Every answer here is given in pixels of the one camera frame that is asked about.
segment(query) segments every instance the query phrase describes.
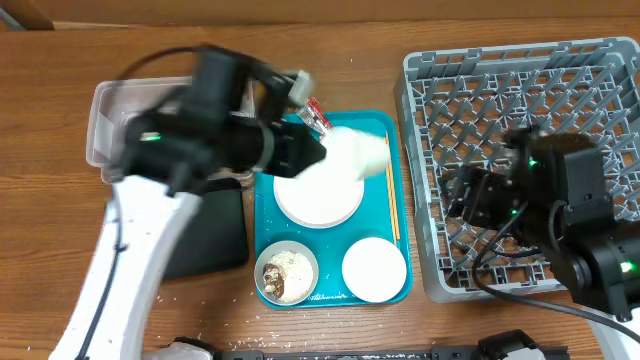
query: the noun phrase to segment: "white plate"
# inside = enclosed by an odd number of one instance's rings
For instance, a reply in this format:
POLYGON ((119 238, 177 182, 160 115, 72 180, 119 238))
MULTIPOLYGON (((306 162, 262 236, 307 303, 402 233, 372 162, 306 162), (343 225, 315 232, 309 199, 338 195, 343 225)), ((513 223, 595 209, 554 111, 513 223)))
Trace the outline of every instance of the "white plate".
POLYGON ((342 277, 353 295, 380 303, 396 296, 407 278, 407 264, 392 242, 366 238, 353 244, 342 260, 342 277))
POLYGON ((291 221, 314 229, 336 226, 356 212, 364 195, 364 181, 327 181, 323 163, 312 165, 295 179, 276 177, 273 192, 291 221))

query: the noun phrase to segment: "dish rack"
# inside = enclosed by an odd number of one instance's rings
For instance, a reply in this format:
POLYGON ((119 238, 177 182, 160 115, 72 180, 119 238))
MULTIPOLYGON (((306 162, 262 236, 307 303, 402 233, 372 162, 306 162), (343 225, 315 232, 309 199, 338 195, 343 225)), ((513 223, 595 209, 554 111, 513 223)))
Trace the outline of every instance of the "dish rack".
MULTIPOLYGON (((471 264, 493 231, 445 217, 437 184, 464 163, 508 167, 502 135, 539 125, 589 135, 602 150, 616 219, 640 216, 638 44, 624 37, 409 54, 395 86, 415 201, 425 291, 436 302, 488 297, 471 264)), ((511 238, 497 248, 521 251, 511 238)), ((541 255, 497 255, 479 274, 517 294, 563 289, 541 255)))

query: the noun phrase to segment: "wall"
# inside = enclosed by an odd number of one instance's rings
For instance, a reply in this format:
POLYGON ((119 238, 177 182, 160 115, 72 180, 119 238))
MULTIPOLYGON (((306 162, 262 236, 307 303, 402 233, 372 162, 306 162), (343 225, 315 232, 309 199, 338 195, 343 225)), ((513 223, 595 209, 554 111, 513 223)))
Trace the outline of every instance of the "wall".
POLYGON ((9 1, 31 1, 54 22, 103 24, 217 25, 640 15, 640 0, 9 1))
POLYGON ((27 29, 53 29, 52 22, 43 16, 31 0, 0 0, 0 8, 27 29))

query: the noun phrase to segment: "metal bowl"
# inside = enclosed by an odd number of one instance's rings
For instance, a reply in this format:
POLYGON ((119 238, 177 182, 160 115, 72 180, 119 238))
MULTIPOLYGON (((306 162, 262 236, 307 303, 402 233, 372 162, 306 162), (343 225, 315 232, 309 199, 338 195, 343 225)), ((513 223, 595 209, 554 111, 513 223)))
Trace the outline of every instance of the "metal bowl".
POLYGON ((313 255, 313 253, 311 252, 311 250, 309 250, 308 247, 300 244, 299 242, 285 240, 285 241, 278 241, 277 243, 274 243, 270 245, 268 248, 264 249, 262 254, 260 254, 260 256, 258 257, 258 260, 256 260, 256 267, 253 270, 253 278, 256 282, 256 287, 258 288, 258 291, 269 302, 275 305, 280 305, 280 306, 292 306, 292 305, 296 305, 303 302, 309 297, 309 295, 311 295, 311 293, 316 287, 316 284, 318 283, 319 273, 320 271, 318 269, 318 261, 316 261, 316 257, 313 255), (275 296, 273 296, 271 293, 264 291, 264 287, 265 287, 264 278, 263 278, 264 266, 269 262, 269 260, 271 260, 271 258, 274 255, 277 255, 283 251, 291 251, 294 253, 299 253, 304 255, 311 263, 311 268, 313 269, 313 280, 311 280, 311 286, 309 287, 309 290, 307 290, 307 292, 305 292, 299 299, 295 301, 290 301, 290 302, 283 302, 283 301, 277 300, 275 296))

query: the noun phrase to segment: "wooden chopstick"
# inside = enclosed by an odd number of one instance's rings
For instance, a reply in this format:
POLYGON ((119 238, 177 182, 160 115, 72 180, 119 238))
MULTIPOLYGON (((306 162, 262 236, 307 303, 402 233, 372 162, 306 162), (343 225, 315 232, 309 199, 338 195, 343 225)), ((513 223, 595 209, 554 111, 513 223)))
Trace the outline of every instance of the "wooden chopstick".
MULTIPOLYGON (((389 134, 384 139, 385 144, 389 145, 389 134)), ((389 193, 389 211, 391 213, 391 229, 393 231, 393 245, 398 246, 400 240, 400 228, 398 224, 398 209, 396 207, 396 189, 393 183, 393 169, 391 162, 387 165, 387 189, 389 193)))

